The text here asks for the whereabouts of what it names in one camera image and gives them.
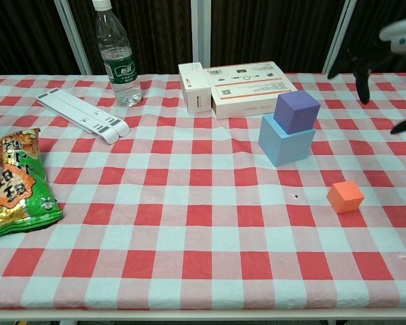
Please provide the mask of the green orange snack bag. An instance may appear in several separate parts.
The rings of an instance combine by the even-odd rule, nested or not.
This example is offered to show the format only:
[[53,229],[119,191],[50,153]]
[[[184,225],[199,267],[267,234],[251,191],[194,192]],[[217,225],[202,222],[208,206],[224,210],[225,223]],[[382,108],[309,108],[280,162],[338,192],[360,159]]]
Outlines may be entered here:
[[46,228],[63,218],[39,153],[39,128],[0,138],[0,237]]

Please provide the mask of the blue foam cube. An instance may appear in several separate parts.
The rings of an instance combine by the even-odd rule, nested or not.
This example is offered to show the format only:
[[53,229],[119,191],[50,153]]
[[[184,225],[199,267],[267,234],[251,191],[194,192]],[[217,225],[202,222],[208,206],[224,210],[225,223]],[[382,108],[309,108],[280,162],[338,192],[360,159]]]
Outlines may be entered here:
[[314,135],[314,128],[287,134],[272,114],[264,114],[258,144],[273,166],[278,167],[305,159],[309,155]]

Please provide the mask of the orange foam cube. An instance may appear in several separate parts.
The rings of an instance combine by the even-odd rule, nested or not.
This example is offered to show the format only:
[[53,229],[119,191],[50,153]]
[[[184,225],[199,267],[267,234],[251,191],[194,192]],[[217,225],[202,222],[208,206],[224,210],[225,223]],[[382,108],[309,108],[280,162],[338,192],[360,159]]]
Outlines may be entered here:
[[333,183],[327,199],[336,213],[356,211],[365,196],[353,181]]

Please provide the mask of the red white checkered tablecloth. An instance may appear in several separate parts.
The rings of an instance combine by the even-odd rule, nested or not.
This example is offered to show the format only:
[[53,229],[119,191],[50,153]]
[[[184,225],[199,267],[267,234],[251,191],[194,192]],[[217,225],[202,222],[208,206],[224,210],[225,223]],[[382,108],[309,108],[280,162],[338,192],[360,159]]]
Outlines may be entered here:
[[[406,307],[406,74],[293,74],[321,105],[309,155],[274,167],[259,116],[189,115],[176,75],[117,107],[105,76],[0,76],[0,137],[40,127],[64,218],[0,238],[0,308]],[[59,88],[122,119],[114,144],[44,107]],[[336,213],[327,194],[365,198]]]

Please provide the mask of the dark brown partition panel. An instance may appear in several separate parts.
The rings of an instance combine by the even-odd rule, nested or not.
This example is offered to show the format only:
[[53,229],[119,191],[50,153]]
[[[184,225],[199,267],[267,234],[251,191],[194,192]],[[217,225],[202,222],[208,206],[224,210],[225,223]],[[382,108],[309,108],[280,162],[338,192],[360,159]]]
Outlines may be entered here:
[[54,0],[0,0],[0,74],[79,74]]
[[321,72],[344,0],[212,0],[211,64]]
[[[93,74],[105,74],[92,0],[68,0]],[[192,61],[190,0],[111,0],[126,30],[139,74],[177,74]]]
[[[405,18],[406,0],[357,0],[340,52],[361,49],[377,40],[382,28]],[[406,56],[394,56],[373,72],[406,72]]]

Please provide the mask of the white folding stand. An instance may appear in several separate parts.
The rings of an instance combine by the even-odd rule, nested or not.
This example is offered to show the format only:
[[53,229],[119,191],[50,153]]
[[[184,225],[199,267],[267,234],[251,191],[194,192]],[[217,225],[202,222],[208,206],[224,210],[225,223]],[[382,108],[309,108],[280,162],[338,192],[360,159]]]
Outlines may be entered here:
[[107,144],[114,144],[130,132],[122,119],[59,88],[38,95],[37,100],[87,133],[101,137]]

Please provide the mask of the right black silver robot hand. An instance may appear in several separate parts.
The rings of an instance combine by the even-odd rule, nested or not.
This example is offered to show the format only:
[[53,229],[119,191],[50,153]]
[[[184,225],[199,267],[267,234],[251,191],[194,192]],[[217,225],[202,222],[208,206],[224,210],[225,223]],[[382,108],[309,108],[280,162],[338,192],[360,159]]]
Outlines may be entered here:
[[362,104],[370,101],[368,79],[373,70],[395,55],[406,55],[406,19],[385,26],[379,38],[357,50],[339,53],[328,72],[328,79],[349,70]]

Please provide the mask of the large white orange flat box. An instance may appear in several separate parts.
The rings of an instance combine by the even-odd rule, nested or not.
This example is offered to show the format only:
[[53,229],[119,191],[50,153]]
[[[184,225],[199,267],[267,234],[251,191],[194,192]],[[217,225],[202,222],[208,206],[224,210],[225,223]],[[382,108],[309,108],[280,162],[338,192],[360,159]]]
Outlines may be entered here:
[[217,119],[271,113],[278,95],[296,91],[275,62],[206,68]]

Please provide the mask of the purple foam cube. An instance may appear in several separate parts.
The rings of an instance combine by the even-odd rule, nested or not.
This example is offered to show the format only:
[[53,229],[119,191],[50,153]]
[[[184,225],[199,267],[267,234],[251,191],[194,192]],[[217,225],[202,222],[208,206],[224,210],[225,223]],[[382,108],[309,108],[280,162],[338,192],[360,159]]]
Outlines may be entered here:
[[321,105],[305,90],[278,95],[274,120],[287,133],[297,133],[314,127]]

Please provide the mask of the grey partition post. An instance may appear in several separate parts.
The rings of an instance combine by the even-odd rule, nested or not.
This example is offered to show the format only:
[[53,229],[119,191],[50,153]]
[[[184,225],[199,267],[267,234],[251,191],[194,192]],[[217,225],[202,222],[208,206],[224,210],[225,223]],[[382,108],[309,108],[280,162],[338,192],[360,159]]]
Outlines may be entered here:
[[211,66],[212,0],[190,0],[192,60]]
[[344,0],[344,5],[338,20],[334,36],[332,38],[330,48],[328,50],[328,54],[325,59],[325,63],[323,65],[322,73],[327,74],[330,71],[333,63],[335,62],[335,59],[342,46],[346,31],[350,24],[351,17],[355,10],[356,3],[357,0]]
[[53,0],[81,74],[92,74],[68,0]]

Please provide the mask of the small white carton box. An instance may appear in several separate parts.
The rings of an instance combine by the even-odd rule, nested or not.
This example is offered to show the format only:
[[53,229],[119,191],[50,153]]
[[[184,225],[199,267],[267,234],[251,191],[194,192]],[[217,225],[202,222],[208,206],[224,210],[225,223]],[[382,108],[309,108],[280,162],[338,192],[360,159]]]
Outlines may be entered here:
[[181,90],[189,114],[211,110],[211,89],[200,62],[179,64]]

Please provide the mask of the clear plastic water bottle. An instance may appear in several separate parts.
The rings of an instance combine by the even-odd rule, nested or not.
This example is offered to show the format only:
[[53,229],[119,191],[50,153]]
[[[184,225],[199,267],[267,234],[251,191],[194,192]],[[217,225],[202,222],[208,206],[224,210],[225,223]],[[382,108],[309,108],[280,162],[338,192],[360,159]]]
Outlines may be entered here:
[[91,0],[97,17],[95,34],[116,102],[134,106],[141,101],[141,86],[127,33],[112,11],[111,0]]

